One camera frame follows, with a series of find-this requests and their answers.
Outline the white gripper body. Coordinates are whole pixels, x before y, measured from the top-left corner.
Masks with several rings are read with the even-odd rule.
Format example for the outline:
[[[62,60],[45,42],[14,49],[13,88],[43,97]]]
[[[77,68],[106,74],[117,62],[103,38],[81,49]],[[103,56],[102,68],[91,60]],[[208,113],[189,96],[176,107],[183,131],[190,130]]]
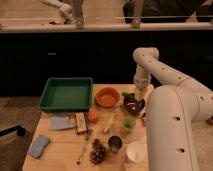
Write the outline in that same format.
[[[134,85],[135,85],[135,96],[137,98],[143,98],[144,95],[146,94],[147,87],[150,84],[150,77],[149,76],[139,76],[135,75],[134,76]]]

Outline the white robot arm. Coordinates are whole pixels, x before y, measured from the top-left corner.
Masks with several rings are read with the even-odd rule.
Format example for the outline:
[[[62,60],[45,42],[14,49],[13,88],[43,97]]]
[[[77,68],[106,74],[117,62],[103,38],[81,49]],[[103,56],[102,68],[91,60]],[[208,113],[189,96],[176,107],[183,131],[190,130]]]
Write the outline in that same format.
[[[135,49],[133,59],[138,90],[161,83],[146,102],[149,171],[200,171],[191,123],[213,116],[213,90],[160,62],[154,47]]]

